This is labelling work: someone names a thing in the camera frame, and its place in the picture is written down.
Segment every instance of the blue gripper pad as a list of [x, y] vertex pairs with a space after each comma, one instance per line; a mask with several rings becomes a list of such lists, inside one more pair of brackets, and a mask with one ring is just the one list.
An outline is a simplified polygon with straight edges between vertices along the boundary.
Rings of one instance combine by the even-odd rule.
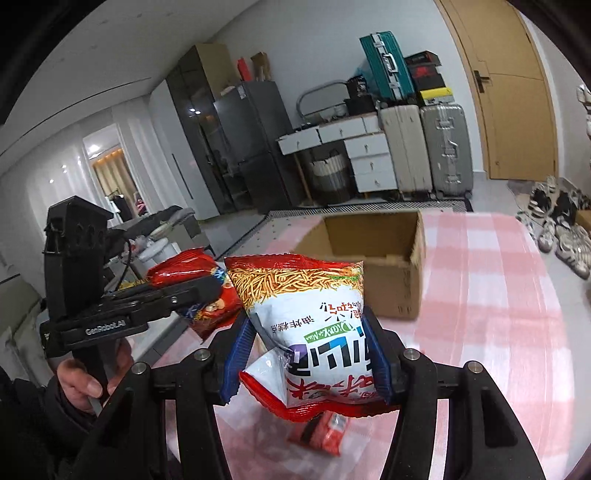
[[367, 338], [366, 345], [369, 351], [369, 357], [371, 358], [375, 389], [385, 402], [391, 405], [394, 398], [394, 390], [392, 389], [389, 363], [365, 315], [361, 317], [361, 325]]
[[255, 341], [256, 330], [251, 321], [246, 318], [236, 336], [230, 353], [226, 357], [223, 367], [223, 381], [220, 388], [220, 398], [225, 402], [238, 393], [240, 380], [238, 374], [246, 368], [248, 357], [251, 355], [252, 344]]

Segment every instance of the wooden door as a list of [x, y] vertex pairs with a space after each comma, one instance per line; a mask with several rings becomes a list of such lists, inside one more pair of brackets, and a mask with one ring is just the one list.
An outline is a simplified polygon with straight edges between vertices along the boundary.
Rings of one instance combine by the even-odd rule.
[[540, 58], [505, 0], [440, 0], [463, 57], [492, 179], [556, 174], [554, 111]]

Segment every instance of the silver suitcase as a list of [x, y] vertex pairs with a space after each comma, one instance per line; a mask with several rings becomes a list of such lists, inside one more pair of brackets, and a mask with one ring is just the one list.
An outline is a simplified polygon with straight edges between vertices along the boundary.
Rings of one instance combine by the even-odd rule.
[[421, 119], [437, 197], [470, 196], [474, 176], [464, 110], [448, 103], [426, 106]]

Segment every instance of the metal screw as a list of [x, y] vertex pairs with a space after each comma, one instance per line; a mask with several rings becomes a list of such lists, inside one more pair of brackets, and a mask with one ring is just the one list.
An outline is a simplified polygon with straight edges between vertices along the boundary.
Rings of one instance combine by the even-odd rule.
[[148, 365], [146, 365], [143, 362], [137, 362], [136, 364], [134, 364], [131, 367], [131, 372], [134, 375], [141, 375], [142, 373], [144, 373], [146, 371], [146, 368], [148, 368]]
[[207, 360], [212, 354], [206, 348], [200, 348], [193, 354], [195, 360], [203, 361]]
[[482, 373], [483, 366], [480, 362], [472, 361], [468, 362], [468, 370], [473, 374], [480, 374]]
[[414, 348], [407, 348], [404, 353], [404, 358], [407, 358], [409, 360], [418, 360], [419, 357], [421, 356], [421, 352], [419, 352], [418, 350], [415, 350]]

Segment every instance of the small red package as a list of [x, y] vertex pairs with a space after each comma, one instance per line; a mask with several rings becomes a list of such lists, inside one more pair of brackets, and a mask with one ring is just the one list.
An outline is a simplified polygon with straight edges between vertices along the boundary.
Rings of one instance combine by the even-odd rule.
[[348, 424], [347, 417], [327, 411], [308, 423], [296, 423], [288, 440], [304, 447], [340, 456], [340, 444]]

